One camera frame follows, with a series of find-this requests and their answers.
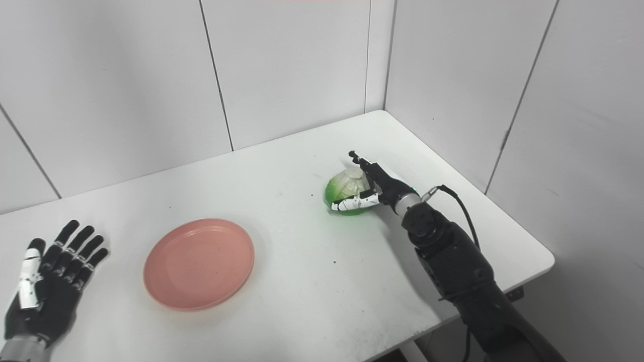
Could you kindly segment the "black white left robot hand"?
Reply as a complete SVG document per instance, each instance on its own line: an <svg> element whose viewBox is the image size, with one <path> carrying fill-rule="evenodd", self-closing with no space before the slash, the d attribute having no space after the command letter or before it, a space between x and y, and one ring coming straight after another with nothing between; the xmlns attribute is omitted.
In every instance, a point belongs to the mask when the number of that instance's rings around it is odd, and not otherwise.
<svg viewBox="0 0 644 362"><path fill-rule="evenodd" d="M30 241L5 316L5 340L54 346L69 332L83 292L108 254L104 237L78 220L69 221L51 245L41 238Z"/></svg>

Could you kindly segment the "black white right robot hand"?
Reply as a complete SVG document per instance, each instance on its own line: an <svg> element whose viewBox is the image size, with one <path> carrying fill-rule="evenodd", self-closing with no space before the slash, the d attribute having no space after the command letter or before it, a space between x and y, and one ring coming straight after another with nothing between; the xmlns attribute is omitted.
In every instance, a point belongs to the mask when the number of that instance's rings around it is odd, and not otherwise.
<svg viewBox="0 0 644 362"><path fill-rule="evenodd" d="M393 178L376 162L359 156L354 150L348 152L352 162L359 165L366 177L368 188L363 192L345 199L334 200L330 209L336 212L347 212L356 209L368 209L377 205L386 205L394 213L404 216L416 204L423 203L421 195L400 179Z"/></svg>

